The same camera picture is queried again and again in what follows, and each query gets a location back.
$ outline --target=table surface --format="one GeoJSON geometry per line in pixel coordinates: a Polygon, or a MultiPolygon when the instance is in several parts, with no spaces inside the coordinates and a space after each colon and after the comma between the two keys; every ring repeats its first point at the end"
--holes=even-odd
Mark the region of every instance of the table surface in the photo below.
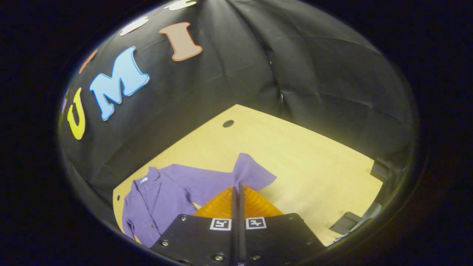
{"type": "Polygon", "coordinates": [[[258,193],[284,214],[297,213],[324,245],[339,233],[329,228],[346,212],[369,208],[382,182],[370,175],[373,160],[336,141],[277,117],[235,105],[180,139],[113,191],[113,208],[123,231],[123,200],[148,167],[180,164],[231,172],[247,153],[277,176],[258,193]],[[223,124],[233,120],[230,127],[223,124]]]}

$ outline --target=wooden table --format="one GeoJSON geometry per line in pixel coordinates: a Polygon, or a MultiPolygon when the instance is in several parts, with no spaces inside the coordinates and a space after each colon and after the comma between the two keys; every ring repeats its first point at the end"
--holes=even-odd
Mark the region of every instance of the wooden table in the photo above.
{"type": "Polygon", "coordinates": [[[171,164],[231,172],[247,153],[277,176],[258,191],[281,212],[298,213],[324,245],[340,234],[329,228],[346,212],[362,216],[382,182],[370,175],[373,160],[336,141],[271,115],[235,105],[209,120],[132,174],[113,192],[120,229],[123,199],[148,167],[171,164]],[[222,125],[234,120],[230,127],[222,125]]]}

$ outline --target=blue letter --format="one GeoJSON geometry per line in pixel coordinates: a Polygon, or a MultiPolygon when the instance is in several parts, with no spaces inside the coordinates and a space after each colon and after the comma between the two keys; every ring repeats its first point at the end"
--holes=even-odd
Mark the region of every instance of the blue letter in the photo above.
{"type": "Polygon", "coordinates": [[[98,74],[90,84],[90,90],[95,93],[98,106],[102,110],[102,120],[107,120],[114,112],[115,107],[109,104],[105,96],[113,102],[122,103],[122,94],[120,93],[120,82],[123,83],[123,94],[130,96],[139,88],[143,87],[149,80],[147,74],[141,73],[133,58],[132,46],[121,53],[115,59],[112,77],[104,74],[98,74]]]}

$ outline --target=purple shirt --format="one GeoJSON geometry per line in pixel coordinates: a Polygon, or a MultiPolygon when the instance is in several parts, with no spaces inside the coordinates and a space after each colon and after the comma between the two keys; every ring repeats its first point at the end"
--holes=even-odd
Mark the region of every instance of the purple shirt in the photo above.
{"type": "Polygon", "coordinates": [[[149,167],[148,174],[134,180],[123,206],[123,230],[150,248],[177,215],[193,215],[192,203],[205,205],[229,186],[247,185],[260,190],[276,177],[250,155],[240,153],[233,172],[203,170],[177,164],[162,169],[149,167]]]}

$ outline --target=letter m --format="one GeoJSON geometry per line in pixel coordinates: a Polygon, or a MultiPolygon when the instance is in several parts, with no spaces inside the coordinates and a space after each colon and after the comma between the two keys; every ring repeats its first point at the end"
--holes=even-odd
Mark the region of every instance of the letter m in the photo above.
{"type": "Polygon", "coordinates": [[[123,84],[123,94],[130,96],[139,88],[143,87],[149,80],[147,74],[141,73],[133,58],[132,46],[123,51],[115,59],[112,76],[98,74],[90,84],[90,90],[94,92],[98,106],[102,111],[102,120],[107,120],[115,110],[113,104],[108,103],[107,98],[113,102],[122,103],[122,94],[120,92],[120,83],[123,84]]]}

